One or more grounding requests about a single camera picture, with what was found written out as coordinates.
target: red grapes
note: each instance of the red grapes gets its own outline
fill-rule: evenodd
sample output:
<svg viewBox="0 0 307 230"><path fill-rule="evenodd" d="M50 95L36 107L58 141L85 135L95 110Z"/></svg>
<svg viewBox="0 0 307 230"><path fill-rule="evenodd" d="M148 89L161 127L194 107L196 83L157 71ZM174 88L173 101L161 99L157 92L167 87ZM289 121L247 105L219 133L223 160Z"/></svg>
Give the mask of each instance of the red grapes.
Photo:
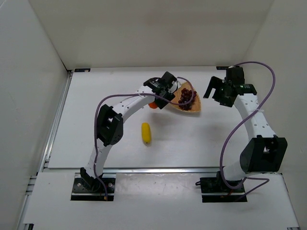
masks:
<svg viewBox="0 0 307 230"><path fill-rule="evenodd" d="M189 104L186 105L180 105L179 108L182 110L191 110L192 109L192 103L195 102L195 97L196 97L196 91L192 91L192 90L188 90L186 88L184 88L183 90L181 90L181 97L180 100L178 101L179 104L183 104L188 102L191 99L191 96L193 94L193 99Z"/></svg>

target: orange object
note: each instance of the orange object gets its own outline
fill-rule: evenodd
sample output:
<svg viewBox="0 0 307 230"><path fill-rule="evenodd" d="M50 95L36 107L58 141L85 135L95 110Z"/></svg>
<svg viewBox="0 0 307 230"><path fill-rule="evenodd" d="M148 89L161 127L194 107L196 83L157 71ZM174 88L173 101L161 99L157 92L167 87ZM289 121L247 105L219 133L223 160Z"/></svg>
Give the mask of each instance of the orange object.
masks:
<svg viewBox="0 0 307 230"><path fill-rule="evenodd" d="M158 106L157 106L157 104L156 104L155 102L151 102L151 103L149 103L148 105L149 105L149 107L151 107L152 109L158 108Z"/></svg>

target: wooden plate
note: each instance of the wooden plate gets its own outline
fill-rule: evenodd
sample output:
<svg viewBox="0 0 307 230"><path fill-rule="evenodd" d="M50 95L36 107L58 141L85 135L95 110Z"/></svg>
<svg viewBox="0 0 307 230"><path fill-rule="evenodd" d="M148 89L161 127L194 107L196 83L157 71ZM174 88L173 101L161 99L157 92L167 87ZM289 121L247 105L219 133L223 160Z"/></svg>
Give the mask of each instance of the wooden plate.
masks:
<svg viewBox="0 0 307 230"><path fill-rule="evenodd" d="M181 87L176 92L174 92L175 98L172 100L172 102L178 103L178 101L180 100L180 97L181 97L181 90L183 90L184 88L186 88L188 90L195 91L195 89L192 89L190 87L190 85L187 82L185 82L181 85ZM200 100L200 97L198 96L198 93L197 93L196 97L195 97L195 102L192 103L192 109L191 110L180 109L178 105L174 105L174 104L171 104L171 106L180 110L180 111L183 111L183 112L195 113L195 112L201 111L201 100Z"/></svg>

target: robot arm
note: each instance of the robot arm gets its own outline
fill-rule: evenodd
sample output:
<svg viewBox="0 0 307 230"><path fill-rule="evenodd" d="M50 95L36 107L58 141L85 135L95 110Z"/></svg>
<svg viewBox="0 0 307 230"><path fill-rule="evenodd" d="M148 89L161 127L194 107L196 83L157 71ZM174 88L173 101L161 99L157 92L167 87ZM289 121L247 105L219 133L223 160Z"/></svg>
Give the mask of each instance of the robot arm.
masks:
<svg viewBox="0 0 307 230"><path fill-rule="evenodd" d="M253 85L245 84L241 67L228 68L224 80L212 77L204 98L210 96L213 88L216 89L213 98L224 106L235 105L242 119L259 106L257 92ZM258 111L244 124L249 143L238 161L223 168L227 181L239 181L252 174L278 171L287 148L287 141L276 136L263 111Z"/></svg>
<svg viewBox="0 0 307 230"><path fill-rule="evenodd" d="M152 102L162 109L167 105L167 102L155 98L155 95L171 101L175 97L173 93L180 86L177 79L166 72L161 78L149 79L144 82L143 86L135 92L135 94L140 94L139 96L127 98L114 106L104 104L100 108L96 125L98 155L96 155L94 147L86 167L80 169L84 185L89 191L99 183L94 173L94 164L97 176L102 176L104 164L112 146L118 143L123 136L125 121L139 109Z"/></svg>

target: black mounting plate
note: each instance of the black mounting plate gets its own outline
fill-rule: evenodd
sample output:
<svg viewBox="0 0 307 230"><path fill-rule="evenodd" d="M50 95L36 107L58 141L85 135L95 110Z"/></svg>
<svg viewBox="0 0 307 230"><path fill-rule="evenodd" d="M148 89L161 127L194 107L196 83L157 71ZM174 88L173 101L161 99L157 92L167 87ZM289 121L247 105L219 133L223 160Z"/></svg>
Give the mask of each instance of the black mounting plate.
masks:
<svg viewBox="0 0 307 230"><path fill-rule="evenodd" d="M202 177L198 185L201 186L201 197L203 203L235 202L245 192L244 186L242 185L242 187L235 189L231 195L227 196L227 193L229 193L231 189L225 190L224 187L221 187L217 183L216 177ZM247 202L246 196L239 199L237 202Z"/></svg>
<svg viewBox="0 0 307 230"><path fill-rule="evenodd" d="M115 178L102 178L102 181L106 185L106 190L108 193L107 201L114 200L115 191ZM96 191L88 191L83 186L83 179L81 177L75 177L73 181L71 200L87 200L87 201L106 201L104 200L105 189L101 185Z"/></svg>

